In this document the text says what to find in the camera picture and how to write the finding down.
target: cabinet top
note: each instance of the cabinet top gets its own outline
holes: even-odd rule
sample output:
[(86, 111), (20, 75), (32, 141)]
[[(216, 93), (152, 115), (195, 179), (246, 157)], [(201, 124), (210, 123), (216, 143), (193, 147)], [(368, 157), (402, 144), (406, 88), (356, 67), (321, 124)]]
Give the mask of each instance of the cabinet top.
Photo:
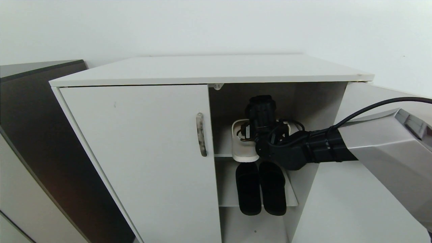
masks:
[(372, 81), (373, 74), (304, 54), (137, 57), (50, 81), (52, 87)]

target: cabinet handle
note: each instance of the cabinet handle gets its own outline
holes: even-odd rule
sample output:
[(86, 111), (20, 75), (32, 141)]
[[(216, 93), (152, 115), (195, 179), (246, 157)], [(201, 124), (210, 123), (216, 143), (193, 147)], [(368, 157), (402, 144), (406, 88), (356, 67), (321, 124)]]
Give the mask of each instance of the cabinet handle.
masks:
[(200, 146), (201, 155), (207, 157), (206, 142), (204, 141), (204, 115), (200, 112), (197, 114), (197, 133), (198, 133), (198, 145)]

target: open cabinet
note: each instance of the open cabinet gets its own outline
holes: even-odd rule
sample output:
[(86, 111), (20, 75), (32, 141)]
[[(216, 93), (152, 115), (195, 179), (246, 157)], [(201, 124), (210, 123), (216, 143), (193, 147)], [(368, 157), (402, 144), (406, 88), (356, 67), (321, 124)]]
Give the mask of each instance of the open cabinet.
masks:
[(238, 207), (231, 124), (245, 118), (249, 98), (270, 94), (278, 117), (326, 128), (386, 92), (357, 83), (372, 79), (292, 54), (133, 58), (50, 84), (140, 242), (285, 243), (296, 242), (308, 215), (318, 164), (284, 171), (285, 215), (246, 216)]

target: slipper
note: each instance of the slipper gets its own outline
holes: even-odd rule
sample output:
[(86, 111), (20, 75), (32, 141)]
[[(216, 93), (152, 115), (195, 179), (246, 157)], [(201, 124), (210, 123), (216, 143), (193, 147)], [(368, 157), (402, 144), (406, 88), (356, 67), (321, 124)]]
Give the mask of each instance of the slipper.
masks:
[(272, 215), (284, 215), (286, 213), (285, 177), (280, 167), (272, 162), (262, 162), (260, 183), (264, 209)]
[(238, 205), (245, 215), (261, 212), (260, 175), (254, 162), (241, 163), (235, 170)]

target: gray robot arm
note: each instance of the gray robot arm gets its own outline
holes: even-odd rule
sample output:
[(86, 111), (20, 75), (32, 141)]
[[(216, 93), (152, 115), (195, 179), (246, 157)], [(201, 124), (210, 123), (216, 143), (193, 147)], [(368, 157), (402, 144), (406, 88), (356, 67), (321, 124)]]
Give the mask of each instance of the gray robot arm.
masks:
[(393, 102), (432, 104), (432, 99), (400, 97), (365, 107), (339, 123), (318, 131), (288, 134), (275, 119), (271, 96), (251, 98), (246, 108), (255, 151), (260, 158), (299, 170), (307, 163), (358, 160), (395, 198), (432, 232), (432, 126), (396, 109), (352, 120), (356, 116)]
[(338, 130), (348, 150), (432, 232), (432, 126), (397, 109)]

